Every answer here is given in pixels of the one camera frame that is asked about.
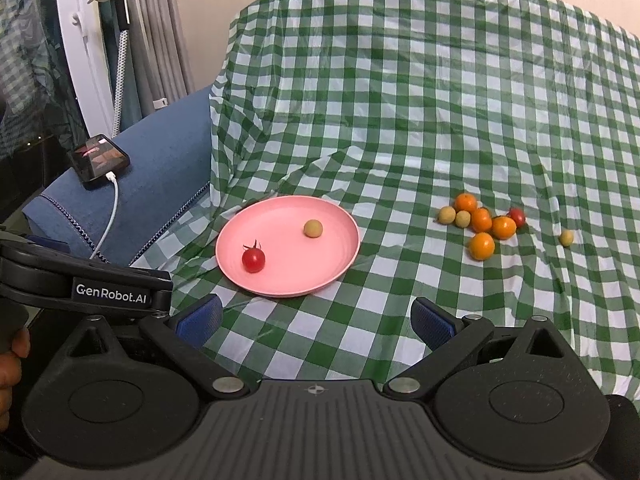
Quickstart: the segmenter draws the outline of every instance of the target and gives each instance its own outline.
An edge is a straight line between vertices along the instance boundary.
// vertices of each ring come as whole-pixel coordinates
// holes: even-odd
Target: blue couch
[[[100,252],[109,262],[128,266],[209,190],[209,88],[146,117],[115,142],[129,155],[131,165],[118,176],[118,212]],[[68,170],[24,213],[35,235],[66,242],[73,255],[88,258],[112,206],[111,184],[86,190]]]

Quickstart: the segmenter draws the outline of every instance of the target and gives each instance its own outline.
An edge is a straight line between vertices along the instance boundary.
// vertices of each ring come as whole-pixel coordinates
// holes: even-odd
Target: human hand
[[[30,348],[29,332],[23,328],[15,335],[11,351],[0,355],[0,433],[9,426],[11,388],[20,382],[22,376],[20,358],[27,357]]]

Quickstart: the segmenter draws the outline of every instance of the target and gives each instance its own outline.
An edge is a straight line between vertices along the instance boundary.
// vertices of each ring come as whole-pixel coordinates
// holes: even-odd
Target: red fruit
[[[246,251],[242,254],[242,264],[247,272],[260,272],[264,268],[266,258],[262,248],[258,247],[258,240],[253,247],[244,246]]]
[[[509,209],[509,213],[507,214],[514,222],[516,222],[516,227],[519,229],[524,224],[527,223],[527,219],[524,216],[524,212],[522,209],[518,209],[517,207],[512,207]]]

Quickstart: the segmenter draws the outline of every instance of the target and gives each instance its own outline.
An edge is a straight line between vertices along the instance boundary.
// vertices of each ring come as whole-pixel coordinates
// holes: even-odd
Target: pink plate
[[[308,220],[322,223],[319,238],[302,232]],[[243,246],[262,246],[264,269],[244,270]],[[353,263],[360,248],[353,217],[327,200],[279,196],[239,212],[220,231],[216,258],[225,276],[254,294],[272,298],[303,296],[327,286]]]

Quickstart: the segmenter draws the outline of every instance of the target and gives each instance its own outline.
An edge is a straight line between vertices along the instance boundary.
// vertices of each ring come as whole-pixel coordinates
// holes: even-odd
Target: yellow-green fruit
[[[322,224],[318,220],[309,220],[303,231],[309,238],[318,238],[322,234]]]
[[[450,205],[444,206],[438,213],[438,222],[444,225],[453,223],[456,219],[456,210]]]
[[[563,229],[562,234],[560,235],[560,243],[564,247],[568,247],[574,243],[574,232],[569,231],[569,229]]]
[[[468,227],[471,223],[471,215],[468,211],[458,211],[456,215],[456,225],[461,228]]]

